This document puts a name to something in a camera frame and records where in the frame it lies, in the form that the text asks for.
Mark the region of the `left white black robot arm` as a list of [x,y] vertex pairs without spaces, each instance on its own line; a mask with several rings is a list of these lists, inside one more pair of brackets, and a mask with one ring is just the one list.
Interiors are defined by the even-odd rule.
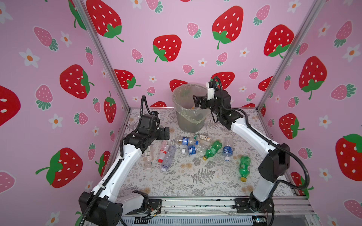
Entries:
[[123,222],[122,216],[139,211],[144,213],[149,208],[149,196],[141,191],[133,191],[119,203],[116,202],[119,191],[133,165],[155,140],[168,140],[169,127],[160,127],[158,111],[150,111],[146,96],[142,96],[141,109],[147,114],[140,114],[139,122],[132,132],[122,138],[119,146],[119,156],[95,188],[90,192],[83,192],[79,198],[82,218],[78,225],[83,226],[90,222],[98,226],[116,226]]

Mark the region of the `small clear bottle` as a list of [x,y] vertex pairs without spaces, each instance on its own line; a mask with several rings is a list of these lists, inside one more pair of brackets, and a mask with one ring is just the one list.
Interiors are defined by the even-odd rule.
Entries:
[[145,169],[151,169],[154,162],[154,148],[149,146],[144,152],[144,167]]

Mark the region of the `crushed clear bottle white cap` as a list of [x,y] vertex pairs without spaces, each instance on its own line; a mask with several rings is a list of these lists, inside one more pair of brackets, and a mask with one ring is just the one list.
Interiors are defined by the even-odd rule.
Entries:
[[170,169],[173,159],[177,151],[176,145],[171,145],[161,166],[161,171],[166,172]]

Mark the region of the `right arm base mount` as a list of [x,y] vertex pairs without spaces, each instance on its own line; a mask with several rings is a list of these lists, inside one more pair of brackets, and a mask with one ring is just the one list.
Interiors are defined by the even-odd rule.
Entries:
[[249,198],[236,198],[233,209],[236,209],[237,213],[245,214],[264,214],[272,213],[274,205],[271,198],[268,198],[264,202],[259,202],[257,199]]

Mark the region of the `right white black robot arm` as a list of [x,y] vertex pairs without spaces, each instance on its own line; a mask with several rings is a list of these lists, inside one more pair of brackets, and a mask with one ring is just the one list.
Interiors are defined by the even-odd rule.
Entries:
[[[209,109],[217,122],[246,140],[263,159],[258,167],[260,178],[249,196],[248,207],[253,212],[258,213],[272,204],[272,195],[281,183],[297,190],[309,187],[310,175],[302,161],[286,144],[278,144],[257,131],[248,122],[245,111],[231,107],[231,96],[223,90],[219,77],[209,81],[206,87],[207,95],[193,96],[195,107]],[[289,168],[290,158],[293,158],[304,172],[304,183],[299,186],[280,178]]]

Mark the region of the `clear bottle red cap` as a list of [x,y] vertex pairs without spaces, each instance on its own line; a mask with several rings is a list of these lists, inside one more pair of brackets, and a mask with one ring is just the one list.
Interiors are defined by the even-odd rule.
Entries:
[[162,163],[170,146],[170,140],[164,140],[161,144],[158,162]]

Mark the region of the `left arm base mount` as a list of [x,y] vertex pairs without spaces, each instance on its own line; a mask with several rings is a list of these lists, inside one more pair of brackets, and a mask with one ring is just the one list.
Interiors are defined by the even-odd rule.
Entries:
[[143,215],[157,215],[161,213],[162,199],[149,199],[146,204],[144,204],[136,212]]

